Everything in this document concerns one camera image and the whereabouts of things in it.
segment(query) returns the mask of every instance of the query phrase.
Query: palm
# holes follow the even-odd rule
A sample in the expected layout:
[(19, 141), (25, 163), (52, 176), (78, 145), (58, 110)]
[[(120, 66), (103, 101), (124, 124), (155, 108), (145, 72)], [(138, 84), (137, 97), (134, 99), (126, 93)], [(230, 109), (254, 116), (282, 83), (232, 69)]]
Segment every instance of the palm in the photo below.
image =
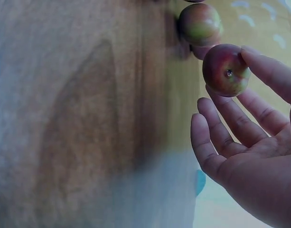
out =
[[(253, 73), (291, 104), (291, 69), (268, 57), (242, 55)], [(260, 127), (231, 98), (209, 89), (208, 93), (212, 101), (199, 99), (200, 114), (191, 123), (192, 146), (201, 168), (257, 218), (291, 227), (291, 120), (246, 90), (238, 100)], [(216, 108), (240, 143), (222, 124)]]

